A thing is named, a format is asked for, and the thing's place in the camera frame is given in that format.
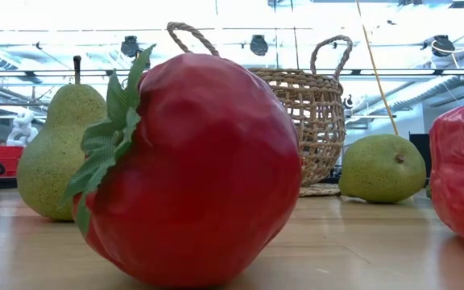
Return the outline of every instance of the red pepper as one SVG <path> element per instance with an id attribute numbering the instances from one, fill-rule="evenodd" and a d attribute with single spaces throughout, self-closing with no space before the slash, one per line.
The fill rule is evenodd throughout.
<path id="1" fill-rule="evenodd" d="M 124 91 L 111 79 L 109 118 L 85 132 L 88 159 L 66 196 L 86 242 L 130 276 L 163 287 L 224 284 L 296 204 L 296 130 L 264 81 L 216 56 L 157 65 L 138 93 L 147 53 Z"/>
<path id="2" fill-rule="evenodd" d="M 464 106 L 438 117 L 431 140 L 431 193 L 438 217 L 464 238 Z"/>

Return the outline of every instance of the basket handle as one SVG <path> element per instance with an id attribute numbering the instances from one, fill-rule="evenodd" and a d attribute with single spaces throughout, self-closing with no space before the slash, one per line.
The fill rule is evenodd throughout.
<path id="1" fill-rule="evenodd" d="M 334 41 L 338 41 L 338 40 L 343 40 L 346 42 L 346 50 L 345 52 L 343 52 L 343 57 L 342 59 L 339 61 L 339 64 L 338 64 L 338 67 L 336 68 L 336 71 L 334 72 L 334 79 L 338 80 L 339 79 L 339 73 L 343 70 L 343 68 L 345 67 L 345 63 L 348 61 L 349 57 L 350 57 L 350 53 L 352 52 L 352 47 L 354 46 L 352 44 L 352 39 L 350 39 L 350 37 L 348 36 L 344 36 L 344 35 L 338 35 L 338 36 L 334 36 L 332 38 L 329 38 L 327 40 L 324 40 L 322 42 L 320 42 L 315 48 L 314 48 L 314 51 L 313 53 L 311 54 L 311 72 L 313 74 L 316 73 L 316 54 L 318 53 L 318 49 L 324 47 L 325 45 L 327 44 L 331 44 L 333 43 Z"/>
<path id="2" fill-rule="evenodd" d="M 198 40 L 201 41 L 201 43 L 207 48 L 209 49 L 210 51 L 210 54 L 212 54 L 213 56 L 219 56 L 219 52 L 218 50 L 216 50 L 216 48 L 210 43 L 210 41 L 208 41 L 202 34 L 201 32 L 199 32 L 196 28 L 188 25 L 188 24 L 185 24 L 185 23 L 176 23 L 176 22 L 170 22 L 168 23 L 168 33 L 169 35 L 171 36 L 171 38 L 173 38 L 173 40 L 175 41 L 176 44 L 178 44 L 178 46 L 180 48 L 182 48 L 182 50 L 184 52 L 191 52 L 189 50 L 189 48 L 187 48 L 187 46 L 185 46 L 185 44 L 182 43 L 182 40 L 180 40 L 178 38 L 178 36 L 176 36 L 174 30 L 182 30 L 182 31 L 187 31 L 187 32 L 191 32 L 191 34 L 196 37 Z"/>

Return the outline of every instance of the red object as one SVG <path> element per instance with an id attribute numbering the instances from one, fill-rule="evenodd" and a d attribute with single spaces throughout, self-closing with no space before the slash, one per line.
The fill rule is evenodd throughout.
<path id="1" fill-rule="evenodd" d="M 464 106 L 438 117 L 431 138 L 431 193 L 438 217 L 464 238 Z"/>
<path id="2" fill-rule="evenodd" d="M 130 149 L 85 200 L 85 239 L 147 284 L 224 284 L 296 204 L 292 120 L 264 81 L 216 56 L 187 53 L 157 65 L 139 94 Z"/>
<path id="3" fill-rule="evenodd" d="M 15 177 L 17 175 L 17 164 L 21 159 L 24 147 L 0 146 L 0 163 L 5 167 L 5 174 L 0 177 Z"/>

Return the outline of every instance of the pear stem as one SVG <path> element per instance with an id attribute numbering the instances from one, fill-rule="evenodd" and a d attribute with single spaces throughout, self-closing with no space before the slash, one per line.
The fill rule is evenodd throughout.
<path id="1" fill-rule="evenodd" d="M 79 85 L 80 84 L 80 74 L 81 74 L 81 56 L 74 56 L 72 58 L 72 62 L 74 62 L 74 83 Z"/>
<path id="2" fill-rule="evenodd" d="M 398 164 L 401 164 L 404 162 L 404 156 L 401 154 L 397 154 L 397 156 L 395 156 L 395 160 Z"/>

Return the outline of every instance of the green leaf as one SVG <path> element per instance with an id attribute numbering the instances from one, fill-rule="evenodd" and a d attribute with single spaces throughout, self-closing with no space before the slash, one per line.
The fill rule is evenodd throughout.
<path id="1" fill-rule="evenodd" d="M 126 89 L 121 87 L 114 70 L 107 90 L 107 118 L 85 130 L 81 150 L 87 158 L 71 177 L 62 200 L 63 203 L 71 201 L 81 193 L 75 221 L 83 235 L 87 234 L 90 223 L 90 212 L 85 205 L 87 195 L 97 190 L 109 169 L 128 151 L 135 128 L 141 120 L 136 112 L 140 102 L 137 86 L 154 46 L 135 60 Z"/>

